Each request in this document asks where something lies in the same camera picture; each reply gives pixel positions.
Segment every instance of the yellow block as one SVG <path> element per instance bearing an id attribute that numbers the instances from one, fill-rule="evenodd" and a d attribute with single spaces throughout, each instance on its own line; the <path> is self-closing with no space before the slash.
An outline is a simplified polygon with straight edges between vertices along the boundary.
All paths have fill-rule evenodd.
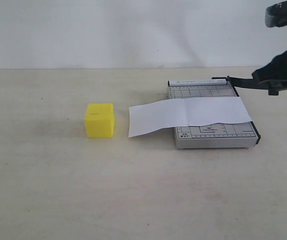
<path id="1" fill-rule="evenodd" d="M 88 138 L 112 138 L 115 127 L 114 105 L 112 103 L 88 104 L 84 125 Z"/>

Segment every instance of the table surface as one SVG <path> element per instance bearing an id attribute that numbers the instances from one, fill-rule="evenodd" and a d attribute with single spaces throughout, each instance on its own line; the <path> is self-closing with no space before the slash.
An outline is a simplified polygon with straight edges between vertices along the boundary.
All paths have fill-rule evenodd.
<path id="1" fill-rule="evenodd" d="M 237 89 L 255 148 L 128 138 L 129 107 L 167 81 L 255 69 L 0 70 L 0 240 L 287 239 L 287 91 Z M 114 104 L 113 138 L 86 137 L 89 103 Z"/>

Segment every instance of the white wall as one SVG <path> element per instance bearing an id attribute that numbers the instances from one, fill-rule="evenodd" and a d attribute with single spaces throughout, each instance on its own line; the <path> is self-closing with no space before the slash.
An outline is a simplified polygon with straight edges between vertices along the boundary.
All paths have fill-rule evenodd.
<path id="1" fill-rule="evenodd" d="M 0 0 L 0 68 L 258 66 L 287 48 L 276 0 Z"/>

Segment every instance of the robotic arm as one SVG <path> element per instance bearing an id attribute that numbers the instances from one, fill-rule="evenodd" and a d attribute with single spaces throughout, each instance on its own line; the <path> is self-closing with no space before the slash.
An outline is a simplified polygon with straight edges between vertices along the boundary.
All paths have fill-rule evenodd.
<path id="1" fill-rule="evenodd" d="M 266 9 L 265 25 L 268 28 L 287 26 L 287 1 L 275 4 Z M 232 85 L 246 89 L 268 90 L 268 95 L 278 96 L 279 91 L 287 90 L 287 50 L 275 56 L 266 66 L 252 73 L 252 78 L 224 77 Z"/>

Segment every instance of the sheet of paper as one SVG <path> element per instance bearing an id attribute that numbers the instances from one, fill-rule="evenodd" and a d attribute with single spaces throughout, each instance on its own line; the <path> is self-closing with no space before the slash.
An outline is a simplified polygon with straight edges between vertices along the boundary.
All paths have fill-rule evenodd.
<path id="1" fill-rule="evenodd" d="M 128 137 L 173 128 L 241 124 L 252 119 L 240 97 L 193 97 L 157 101 L 129 108 Z"/>

